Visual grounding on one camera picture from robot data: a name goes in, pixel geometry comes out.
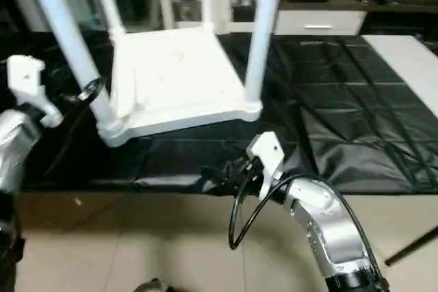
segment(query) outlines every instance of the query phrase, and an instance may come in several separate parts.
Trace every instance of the white plastic stool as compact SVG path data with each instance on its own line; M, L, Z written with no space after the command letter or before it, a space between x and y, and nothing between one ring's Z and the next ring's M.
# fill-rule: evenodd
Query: white plastic stool
M80 86L98 75L65 0L39 0ZM109 146L225 120L258 119L279 0L258 0L245 86L220 46L203 0L203 26L127 34L115 0L101 0L114 45L112 93L92 104Z

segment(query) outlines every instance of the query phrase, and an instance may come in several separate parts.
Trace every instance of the drawer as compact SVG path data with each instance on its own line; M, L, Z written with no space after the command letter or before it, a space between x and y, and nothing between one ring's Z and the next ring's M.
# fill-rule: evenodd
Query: drawer
M281 10L274 33L353 36L359 33L365 15L361 11Z

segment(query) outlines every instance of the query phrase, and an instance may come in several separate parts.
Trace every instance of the floor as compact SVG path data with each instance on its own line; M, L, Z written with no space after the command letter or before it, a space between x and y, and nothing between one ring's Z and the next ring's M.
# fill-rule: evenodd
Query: floor
M379 261L438 224L438 196L348 200ZM281 207L269 204L236 251L230 208L230 198L209 196L24 194L16 291L132 292L155 277L186 292L325 291L305 234ZM391 292L435 292L437 259L438 241L383 266Z

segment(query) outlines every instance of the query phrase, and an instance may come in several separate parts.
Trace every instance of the drawer handle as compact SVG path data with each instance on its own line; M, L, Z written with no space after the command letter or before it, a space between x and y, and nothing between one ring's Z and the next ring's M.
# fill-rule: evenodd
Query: drawer handle
M320 30L329 30L333 29L332 25L305 25L305 29L320 29Z

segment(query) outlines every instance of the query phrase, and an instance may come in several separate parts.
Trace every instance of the black tarp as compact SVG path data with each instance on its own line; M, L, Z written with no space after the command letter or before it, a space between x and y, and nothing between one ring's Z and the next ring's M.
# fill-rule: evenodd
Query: black tarp
M112 46L105 34L85 37L109 86ZM244 79L250 36L220 41ZM26 54L46 62L42 78L50 95L77 90L51 34L0 42L0 60ZM1 65L0 111L14 104L5 79ZM223 195L229 191L201 175L203 168L223 168L257 133L275 131L286 169L322 175L344 193L438 192L438 119L360 37L273 37L262 98L257 122L162 133L120 148L99 139L89 110L71 111L30 154L23 187Z

